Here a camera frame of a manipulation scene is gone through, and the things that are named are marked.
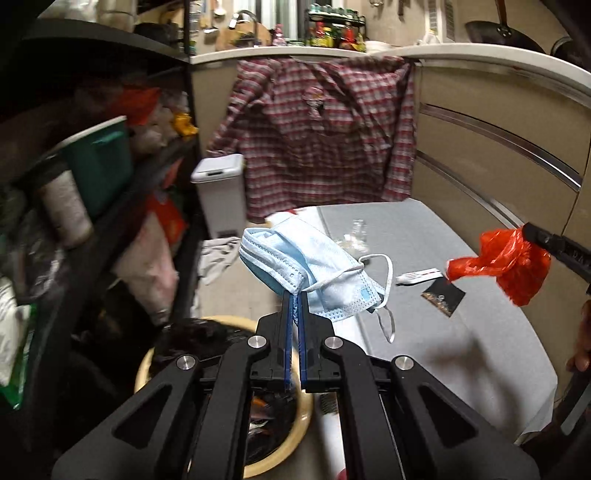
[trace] metal handle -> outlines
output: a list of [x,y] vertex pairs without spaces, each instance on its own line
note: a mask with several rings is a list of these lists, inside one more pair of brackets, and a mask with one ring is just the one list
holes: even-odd
[[496,11],[499,14],[499,23],[505,27],[507,26],[507,9],[505,8],[505,0],[496,0]]

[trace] gray countertop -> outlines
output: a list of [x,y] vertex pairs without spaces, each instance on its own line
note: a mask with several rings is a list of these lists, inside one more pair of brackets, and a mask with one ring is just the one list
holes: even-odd
[[[416,200],[318,208],[327,234],[335,239],[350,232],[354,219],[365,220],[371,253],[390,256],[394,276],[433,267],[445,272],[447,260],[475,256]],[[384,260],[371,259],[366,271],[385,284]],[[551,419],[557,378],[529,321],[494,278],[455,283],[466,296],[450,318],[421,297],[431,282],[392,286],[393,344],[385,340],[375,313],[358,317],[369,354],[388,360],[412,356],[509,438],[541,430]]]

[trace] teal container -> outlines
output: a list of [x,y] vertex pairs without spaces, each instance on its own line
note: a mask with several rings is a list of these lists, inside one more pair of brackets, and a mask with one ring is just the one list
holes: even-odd
[[80,197],[95,220],[129,183],[134,165],[125,116],[76,133],[51,149],[72,171]]

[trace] metal screw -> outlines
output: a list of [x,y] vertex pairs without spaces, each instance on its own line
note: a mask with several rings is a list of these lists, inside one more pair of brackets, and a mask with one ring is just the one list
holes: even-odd
[[248,339],[248,345],[253,348],[262,348],[267,344],[267,339],[262,335],[253,335]]
[[343,341],[339,337],[328,337],[324,340],[324,344],[331,350],[336,350],[343,346]]
[[410,370],[412,367],[414,367],[414,362],[413,359],[410,358],[409,356],[399,356],[395,361],[394,364],[400,369],[400,370]]
[[177,367],[181,370],[191,370],[195,363],[197,362],[191,355],[183,355],[177,358]]

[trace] surgical mask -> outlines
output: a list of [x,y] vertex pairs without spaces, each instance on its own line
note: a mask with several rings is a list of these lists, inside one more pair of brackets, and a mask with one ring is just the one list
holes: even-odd
[[[394,317],[386,307],[392,287],[392,261],[384,254],[355,260],[325,234],[292,216],[272,229],[247,228],[240,245],[246,266],[278,295],[308,294],[310,313],[333,322],[364,310],[384,308],[390,318],[387,333],[380,312],[379,324],[389,343],[394,341]],[[385,287],[367,275],[364,260],[382,257],[388,263]]]

